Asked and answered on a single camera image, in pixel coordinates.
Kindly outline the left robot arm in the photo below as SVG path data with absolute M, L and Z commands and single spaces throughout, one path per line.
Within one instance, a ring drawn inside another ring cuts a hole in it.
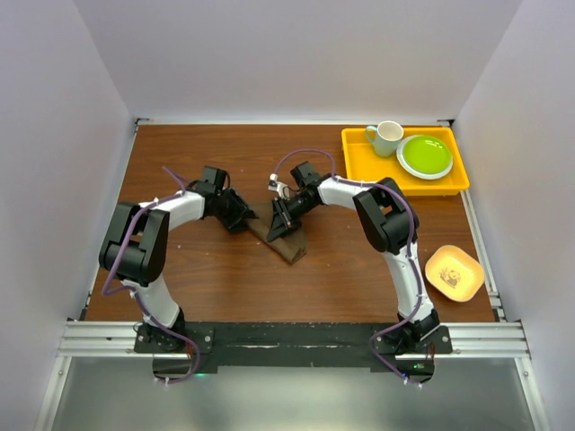
M 108 272 L 102 295 L 126 291 L 143 313 L 145 338 L 166 352 L 198 350 L 186 333 L 181 307 L 173 300 L 164 265 L 171 230 L 215 217 L 230 233 L 243 232 L 257 215 L 232 188 L 230 174 L 212 166 L 198 180 L 186 180 L 164 168 L 177 191 L 149 202 L 116 205 L 99 253 L 99 265 Z

